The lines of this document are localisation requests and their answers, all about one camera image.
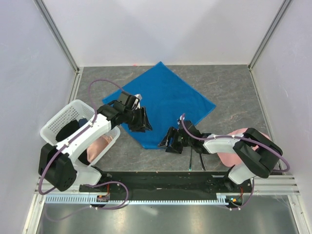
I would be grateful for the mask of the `blue cloth napkin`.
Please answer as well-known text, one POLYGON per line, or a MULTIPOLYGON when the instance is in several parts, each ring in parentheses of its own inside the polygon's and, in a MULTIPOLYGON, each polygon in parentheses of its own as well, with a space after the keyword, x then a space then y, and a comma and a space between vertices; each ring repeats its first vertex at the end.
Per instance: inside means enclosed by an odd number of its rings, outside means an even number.
POLYGON ((177 127, 182 114, 197 125, 216 105, 162 62, 138 76, 123 87, 132 94, 140 94, 140 104, 146 108, 152 131, 131 132, 126 124, 122 127, 144 149, 157 149, 170 127, 177 127))

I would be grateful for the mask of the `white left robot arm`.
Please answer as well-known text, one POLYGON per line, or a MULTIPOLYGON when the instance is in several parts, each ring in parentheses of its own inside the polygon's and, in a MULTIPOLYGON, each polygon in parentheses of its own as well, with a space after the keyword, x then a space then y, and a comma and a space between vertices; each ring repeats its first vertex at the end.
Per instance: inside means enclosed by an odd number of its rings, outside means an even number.
POLYGON ((113 106, 105 104, 81 129, 56 145, 45 144, 39 161, 39 193, 46 193, 42 189, 44 180, 61 192, 73 185, 83 184, 90 185, 97 192, 105 190, 107 180, 101 172, 92 165, 86 166, 79 162, 78 158, 98 138, 120 124, 127 124, 133 132, 152 130, 145 107, 132 109, 120 103, 113 106))

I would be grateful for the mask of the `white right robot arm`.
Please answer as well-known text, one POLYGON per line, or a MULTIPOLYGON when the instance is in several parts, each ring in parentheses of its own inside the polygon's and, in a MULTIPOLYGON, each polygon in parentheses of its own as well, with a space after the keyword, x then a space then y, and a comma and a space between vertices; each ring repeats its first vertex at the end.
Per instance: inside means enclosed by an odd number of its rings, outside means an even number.
POLYGON ((244 181, 255 176, 268 178, 283 155, 280 147, 255 128, 235 131, 231 135, 215 135, 201 133, 194 125, 187 129, 180 125, 177 129, 170 127, 158 147, 175 154, 181 154, 184 147, 191 147, 199 154, 239 158, 239 162, 222 160, 230 168, 223 179, 223 186, 229 192, 236 191, 244 181))

